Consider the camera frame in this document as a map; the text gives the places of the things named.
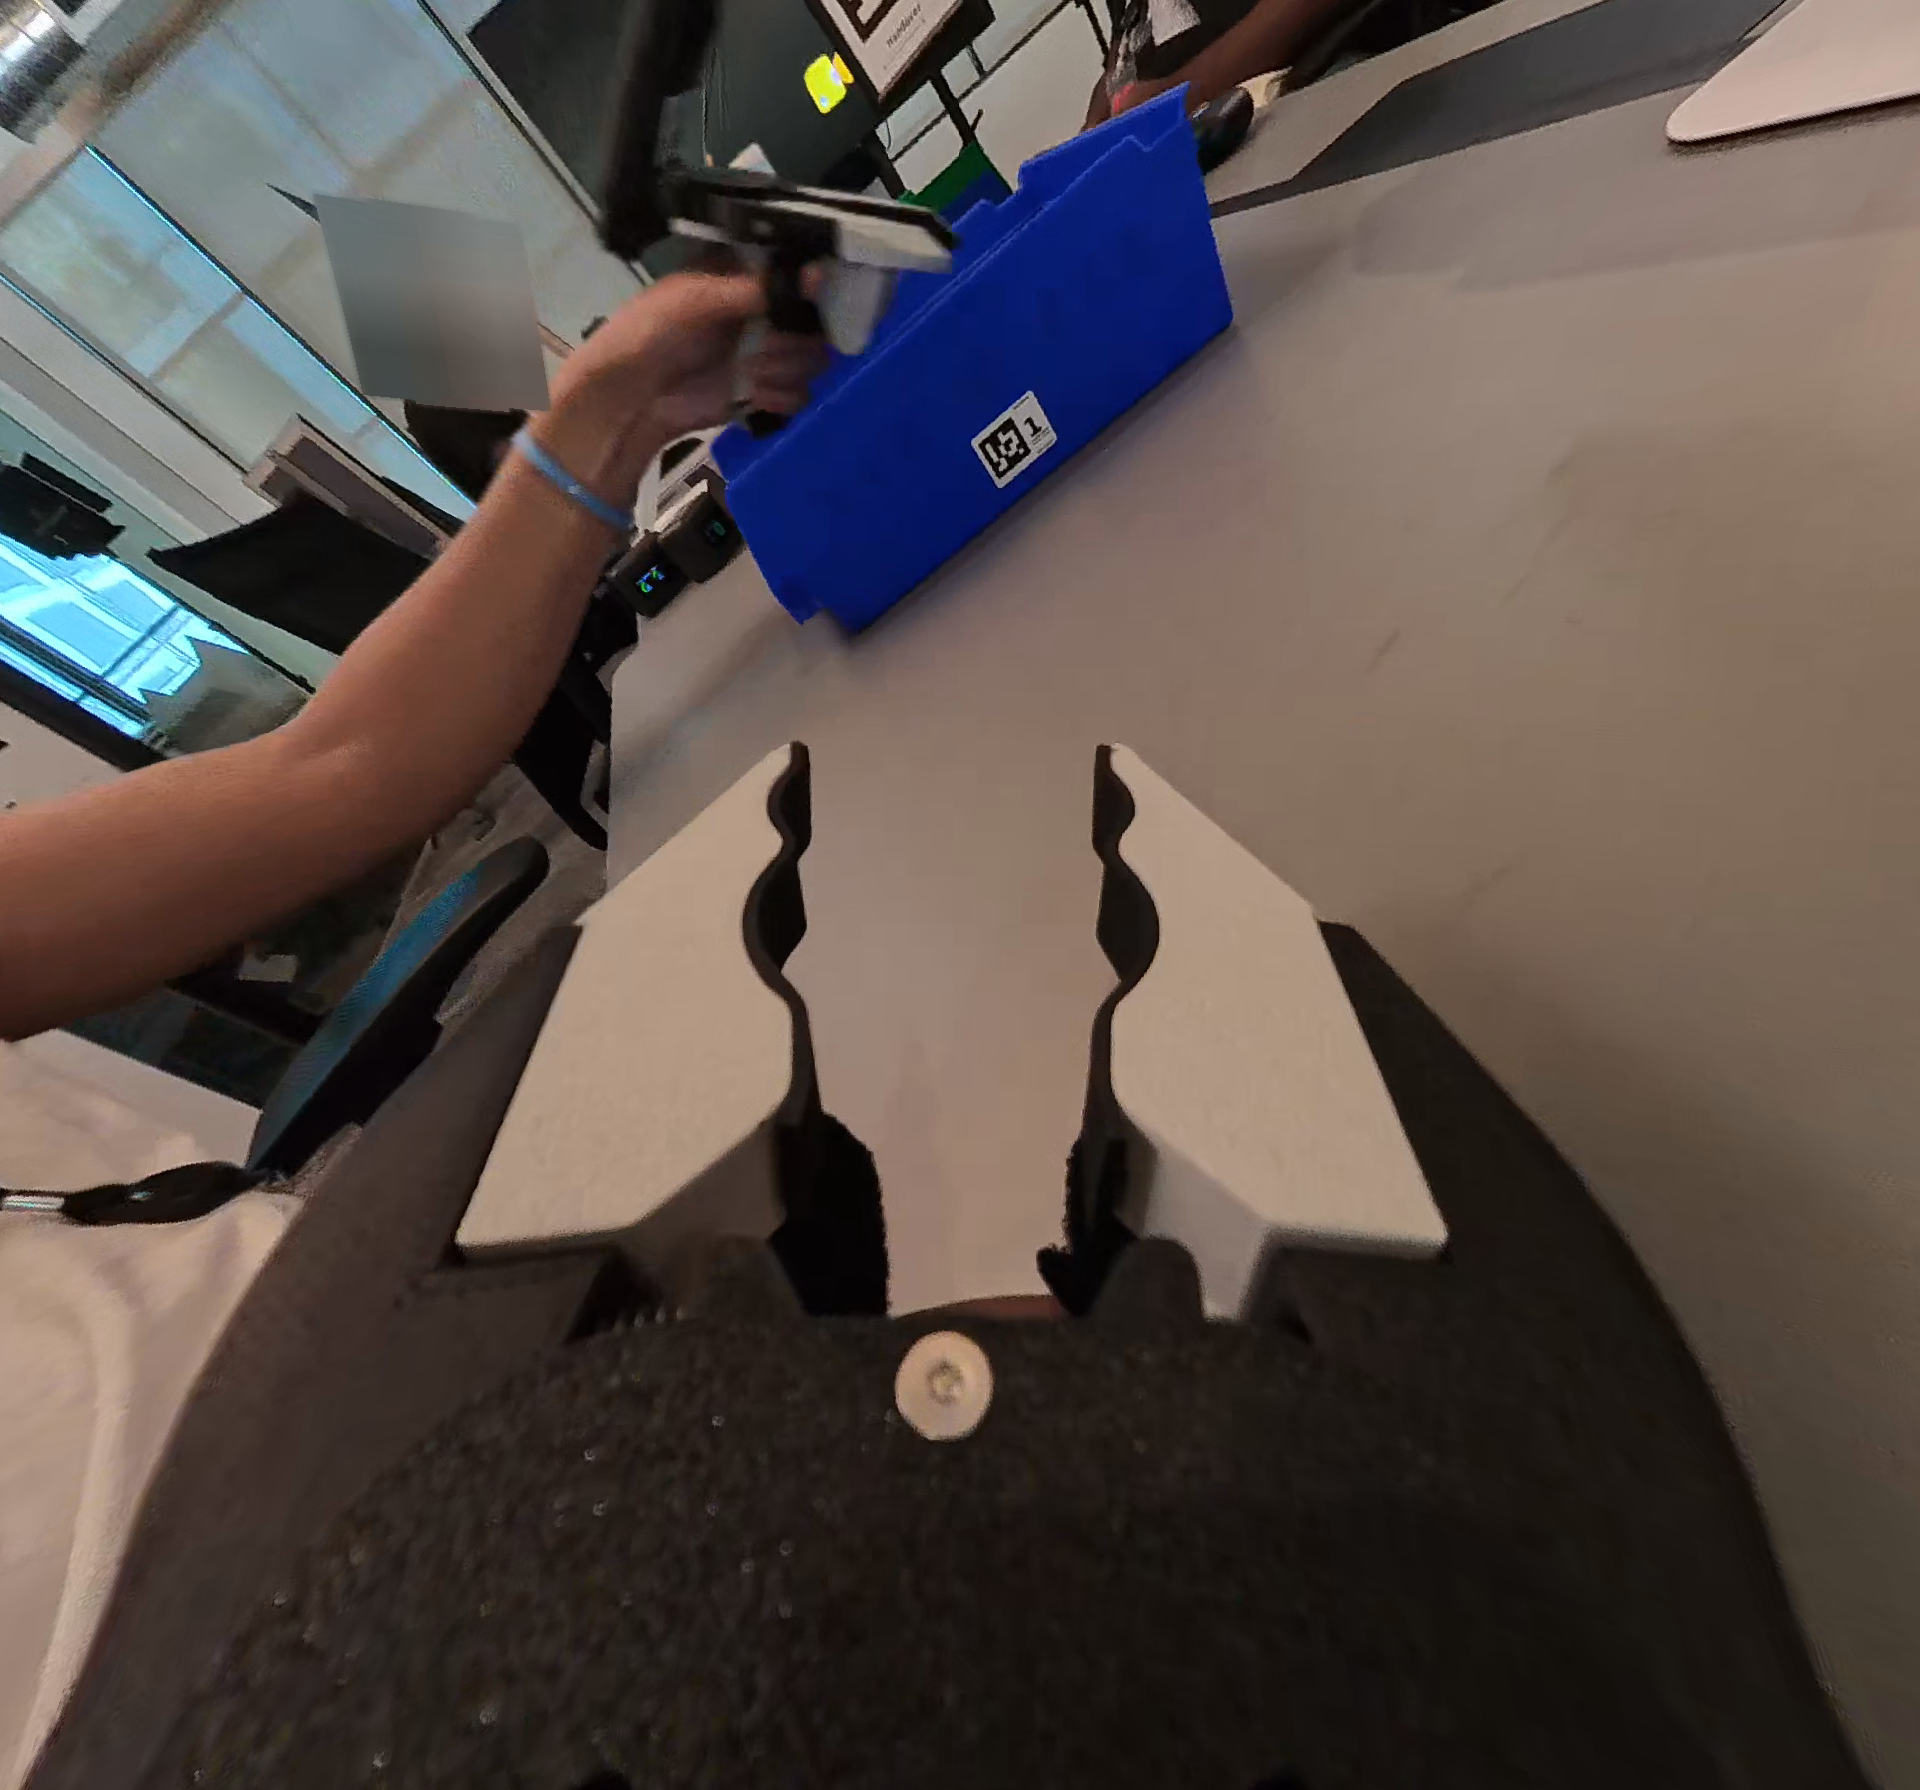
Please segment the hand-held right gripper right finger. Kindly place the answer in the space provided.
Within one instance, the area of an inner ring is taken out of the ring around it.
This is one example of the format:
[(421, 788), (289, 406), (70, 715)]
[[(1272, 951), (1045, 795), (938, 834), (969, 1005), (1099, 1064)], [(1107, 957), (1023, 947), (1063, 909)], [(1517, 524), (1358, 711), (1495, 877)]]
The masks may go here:
[(1093, 771), (1099, 866), (1085, 1113), (1050, 1295), (1089, 1316), (1129, 1249), (1188, 1259), (1214, 1321), (1278, 1316), (1294, 1265), (1444, 1280), (1451, 1232), (1308, 897), (1135, 747)]

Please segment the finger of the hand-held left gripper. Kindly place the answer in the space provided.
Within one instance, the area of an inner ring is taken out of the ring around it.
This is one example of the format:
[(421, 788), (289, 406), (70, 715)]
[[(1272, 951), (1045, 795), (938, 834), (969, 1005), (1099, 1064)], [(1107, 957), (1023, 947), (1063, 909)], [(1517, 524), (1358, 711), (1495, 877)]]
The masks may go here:
[(914, 269), (943, 274), (953, 266), (953, 243), (941, 225), (859, 215), (855, 210), (711, 210), (668, 218), (675, 237), (732, 249), (756, 272), (844, 265), (862, 269)]
[(946, 241), (953, 249), (958, 245), (957, 230), (946, 218), (911, 202), (810, 187), (770, 171), (679, 169), (679, 215), (704, 215), (711, 210), (855, 210), (859, 215), (917, 221), (927, 230), (941, 225)]

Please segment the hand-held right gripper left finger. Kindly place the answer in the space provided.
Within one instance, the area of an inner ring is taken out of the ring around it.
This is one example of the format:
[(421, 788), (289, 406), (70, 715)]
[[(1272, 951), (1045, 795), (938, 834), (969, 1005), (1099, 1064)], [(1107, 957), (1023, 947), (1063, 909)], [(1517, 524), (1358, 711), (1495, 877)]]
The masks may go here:
[(774, 747), (580, 919), (459, 1255), (612, 1252), (668, 1300), (754, 1241), (810, 1313), (884, 1313), (875, 1161), (822, 1100), (787, 978), (810, 775), (804, 743)]

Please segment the blue plastic bin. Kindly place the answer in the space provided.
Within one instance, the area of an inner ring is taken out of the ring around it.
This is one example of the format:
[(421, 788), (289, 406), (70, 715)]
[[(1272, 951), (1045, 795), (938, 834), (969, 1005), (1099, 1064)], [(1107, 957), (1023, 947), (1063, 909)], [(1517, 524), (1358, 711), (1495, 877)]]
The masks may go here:
[(714, 459), (779, 608), (859, 632), (1234, 321), (1186, 93), (1021, 166), (872, 341)]

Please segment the person's left forearm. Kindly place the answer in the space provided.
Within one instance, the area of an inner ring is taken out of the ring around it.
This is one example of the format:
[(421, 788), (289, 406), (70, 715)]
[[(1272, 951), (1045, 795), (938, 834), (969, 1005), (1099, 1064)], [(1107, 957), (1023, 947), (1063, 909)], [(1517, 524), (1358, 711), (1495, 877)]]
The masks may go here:
[(509, 453), (290, 722), (6, 813), (2, 1038), (170, 982), (455, 817), (537, 722), (613, 551)]

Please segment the person's left hand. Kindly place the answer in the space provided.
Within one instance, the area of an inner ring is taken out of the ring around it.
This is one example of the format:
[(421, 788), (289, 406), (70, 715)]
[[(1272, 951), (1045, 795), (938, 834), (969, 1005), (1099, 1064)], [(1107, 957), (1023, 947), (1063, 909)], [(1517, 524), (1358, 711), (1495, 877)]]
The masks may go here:
[(679, 269), (568, 356), (531, 437), (575, 481), (613, 497), (679, 437), (746, 410), (800, 410), (824, 364), (822, 336), (770, 322), (754, 272)]

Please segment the blue wristband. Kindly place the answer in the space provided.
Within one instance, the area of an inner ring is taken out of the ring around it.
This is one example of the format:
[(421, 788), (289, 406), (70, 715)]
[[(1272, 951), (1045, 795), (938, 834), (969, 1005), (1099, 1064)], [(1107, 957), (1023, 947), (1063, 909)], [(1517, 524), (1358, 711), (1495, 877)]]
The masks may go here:
[(564, 501), (568, 501), (575, 509), (592, 519), (600, 529), (612, 532), (616, 539), (632, 539), (635, 520), (632, 520), (632, 500), (613, 501), (595, 491), (591, 484), (575, 477), (560, 459), (556, 459), (540, 437), (531, 433), (531, 428), (517, 428), (509, 437), (513, 457), (537, 475), (547, 488), (553, 488)]

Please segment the wooden book stand white base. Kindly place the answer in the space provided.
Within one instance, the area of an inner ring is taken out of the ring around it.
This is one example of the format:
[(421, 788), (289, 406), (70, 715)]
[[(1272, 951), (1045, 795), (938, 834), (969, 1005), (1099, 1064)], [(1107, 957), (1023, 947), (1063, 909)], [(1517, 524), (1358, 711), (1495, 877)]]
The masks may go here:
[(1666, 123), (1711, 146), (1917, 102), (1917, 0), (1794, 0)]

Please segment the dark wall board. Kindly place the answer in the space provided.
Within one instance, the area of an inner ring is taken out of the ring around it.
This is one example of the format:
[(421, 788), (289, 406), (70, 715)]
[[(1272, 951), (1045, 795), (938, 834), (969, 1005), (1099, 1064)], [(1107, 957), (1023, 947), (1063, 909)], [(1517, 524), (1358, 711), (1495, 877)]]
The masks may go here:
[[(603, 187), (607, 118), (632, 7), (635, 0), (499, 0), (468, 35), (591, 195)], [(720, 0), (704, 107), (679, 109), (680, 151), (727, 166), (756, 145), (782, 177), (880, 193), (872, 103), (851, 90), (822, 113), (807, 90), (807, 63), (824, 54), (804, 0)]]

